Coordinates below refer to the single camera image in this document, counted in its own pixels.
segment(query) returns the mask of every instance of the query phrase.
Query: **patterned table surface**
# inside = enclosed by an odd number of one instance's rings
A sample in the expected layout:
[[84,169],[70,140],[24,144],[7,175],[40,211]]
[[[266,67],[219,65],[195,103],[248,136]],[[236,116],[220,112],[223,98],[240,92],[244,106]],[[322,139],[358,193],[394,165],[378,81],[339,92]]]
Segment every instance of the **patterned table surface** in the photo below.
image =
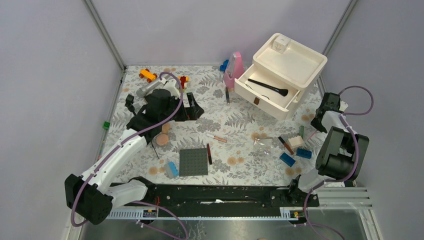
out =
[[[294,156],[296,163],[289,167],[279,157],[288,151],[277,139],[292,138],[298,135],[299,127],[304,126],[306,140],[315,129],[310,125],[315,110],[321,102],[318,87],[315,86],[297,109],[291,119],[276,120],[235,92],[230,92],[230,104],[225,97],[223,73],[218,66],[129,66],[123,82],[122,92],[117,101],[112,121],[103,150],[108,150],[118,140],[132,117],[124,106],[128,94],[147,84],[140,79],[141,69],[148,68],[151,73],[169,71],[176,76],[189,76],[185,92],[192,92],[197,103],[205,113],[196,121],[171,121],[168,132],[169,143],[164,146],[153,144],[159,155],[148,145],[116,176],[115,182],[127,182],[133,177],[143,176],[160,184],[199,184],[199,185],[246,185],[246,186],[286,186],[291,179],[307,173],[315,166],[317,154],[324,142],[324,133],[315,134],[306,142],[305,148],[312,151],[312,159]],[[135,103],[144,104],[138,97]],[[227,139],[223,143],[206,136],[206,133]],[[261,155],[254,151],[255,137],[273,137],[271,154]],[[208,175],[168,178],[164,165],[174,162],[179,165],[179,150],[203,148],[210,144],[213,164],[209,166]]]

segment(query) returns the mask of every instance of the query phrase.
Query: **gray wall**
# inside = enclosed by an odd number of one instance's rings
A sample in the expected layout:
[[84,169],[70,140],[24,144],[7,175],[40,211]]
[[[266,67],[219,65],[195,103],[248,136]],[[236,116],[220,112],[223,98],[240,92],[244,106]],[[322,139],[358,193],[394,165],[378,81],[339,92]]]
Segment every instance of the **gray wall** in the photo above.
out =
[[[331,92],[369,88],[373,111],[348,122],[370,139],[358,182],[368,188],[384,239],[422,239],[423,33],[422,0],[359,1],[323,71]],[[349,112],[369,98],[349,89]]]
[[349,0],[93,0],[127,65],[243,62],[274,33],[322,52]]
[[0,239],[57,240],[120,71],[81,0],[0,4]]

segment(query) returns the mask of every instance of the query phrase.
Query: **lip gloss tube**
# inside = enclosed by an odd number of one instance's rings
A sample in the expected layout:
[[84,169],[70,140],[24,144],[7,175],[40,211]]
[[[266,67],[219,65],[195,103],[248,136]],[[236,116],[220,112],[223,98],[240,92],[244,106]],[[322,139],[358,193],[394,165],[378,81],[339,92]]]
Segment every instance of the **lip gloss tube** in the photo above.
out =
[[223,142],[223,143],[226,143],[226,142],[227,142],[227,140],[226,140],[226,139],[221,138],[221,137],[219,137],[219,136],[214,136],[214,135],[209,134],[209,133],[206,133],[206,136],[208,136],[209,138],[216,139],[216,140],[218,140],[218,141],[220,141],[220,142]]

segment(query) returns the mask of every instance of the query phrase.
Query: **gray lego baseplate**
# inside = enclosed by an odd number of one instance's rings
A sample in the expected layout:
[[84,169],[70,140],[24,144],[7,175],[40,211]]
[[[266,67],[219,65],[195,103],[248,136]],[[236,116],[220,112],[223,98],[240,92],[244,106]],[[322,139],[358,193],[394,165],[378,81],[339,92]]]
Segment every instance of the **gray lego baseplate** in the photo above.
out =
[[181,177],[208,175],[208,149],[181,149],[179,175]]

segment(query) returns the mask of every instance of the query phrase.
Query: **makeup brush handle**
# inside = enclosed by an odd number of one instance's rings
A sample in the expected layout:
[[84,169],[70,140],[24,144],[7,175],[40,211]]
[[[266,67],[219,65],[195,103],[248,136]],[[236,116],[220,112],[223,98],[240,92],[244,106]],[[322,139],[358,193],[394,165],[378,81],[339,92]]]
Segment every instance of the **makeup brush handle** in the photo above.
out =
[[256,81],[256,80],[253,80],[253,79],[250,79],[250,78],[248,78],[247,80],[249,82],[252,82],[254,84],[257,84],[259,86],[262,86],[264,88],[271,89],[272,91],[275,91],[275,92],[279,93],[283,97],[287,96],[287,94],[289,93],[289,90],[287,90],[287,89],[276,88],[275,86],[270,86],[268,84],[265,84],[263,82]]
[[271,90],[273,90],[273,91],[276,91],[277,93],[280,91],[280,89],[278,89],[278,88],[276,88],[276,87],[274,87],[274,86],[270,86],[270,85],[268,85],[268,84],[265,84],[265,83],[263,83],[263,82],[260,82],[260,81],[256,81],[256,80],[253,80],[253,79],[247,79],[249,82],[252,82],[252,83],[254,83],[254,84],[257,84],[257,85],[259,85],[259,86],[262,86],[262,87],[264,87],[264,88],[267,88],[267,89],[271,89]]

